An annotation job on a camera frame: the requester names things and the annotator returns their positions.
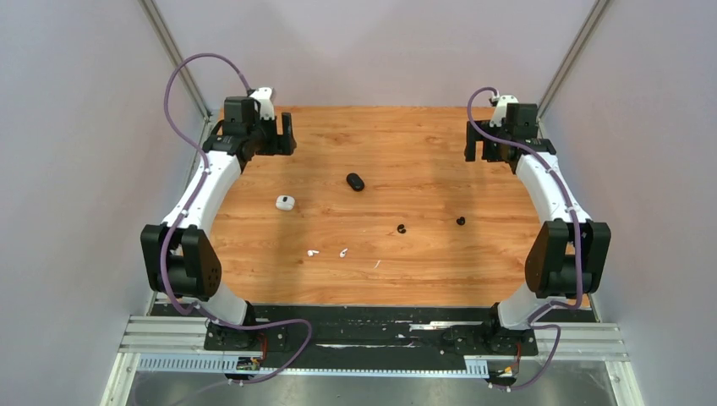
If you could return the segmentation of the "black earbud charging case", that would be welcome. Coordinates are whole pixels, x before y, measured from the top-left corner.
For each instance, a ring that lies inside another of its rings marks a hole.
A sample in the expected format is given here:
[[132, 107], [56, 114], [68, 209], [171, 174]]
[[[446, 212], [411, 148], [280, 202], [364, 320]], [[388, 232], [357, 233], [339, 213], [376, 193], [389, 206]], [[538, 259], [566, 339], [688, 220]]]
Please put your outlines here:
[[365, 188], [365, 183], [357, 173], [349, 173], [346, 176], [348, 186], [356, 192], [360, 192]]

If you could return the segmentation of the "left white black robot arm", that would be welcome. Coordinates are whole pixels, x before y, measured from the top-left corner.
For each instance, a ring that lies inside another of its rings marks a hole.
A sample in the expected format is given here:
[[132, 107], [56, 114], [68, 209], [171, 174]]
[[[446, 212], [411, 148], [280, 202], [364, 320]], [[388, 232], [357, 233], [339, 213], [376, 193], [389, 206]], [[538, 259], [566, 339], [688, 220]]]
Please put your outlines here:
[[253, 156], [293, 154], [291, 116], [283, 113], [278, 123], [272, 99], [270, 87], [226, 98], [225, 116], [201, 146], [204, 157], [182, 198], [161, 223], [145, 225], [140, 234], [150, 288], [194, 299], [197, 310], [208, 312], [208, 349], [219, 343], [253, 349], [260, 341], [254, 309], [222, 281], [209, 235], [227, 192]]

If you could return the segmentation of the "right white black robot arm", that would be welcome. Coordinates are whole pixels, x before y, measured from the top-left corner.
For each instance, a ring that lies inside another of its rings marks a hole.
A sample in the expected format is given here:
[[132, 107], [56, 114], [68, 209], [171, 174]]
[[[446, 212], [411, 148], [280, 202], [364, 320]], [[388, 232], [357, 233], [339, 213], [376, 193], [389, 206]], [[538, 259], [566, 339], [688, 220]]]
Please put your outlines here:
[[492, 96], [487, 120], [467, 122], [466, 161], [504, 162], [528, 191], [541, 222], [524, 263], [523, 284], [495, 303], [476, 338], [493, 354], [514, 354], [531, 324], [555, 307], [571, 308], [599, 288], [611, 230], [581, 207], [561, 173], [556, 149], [538, 136], [537, 106]]

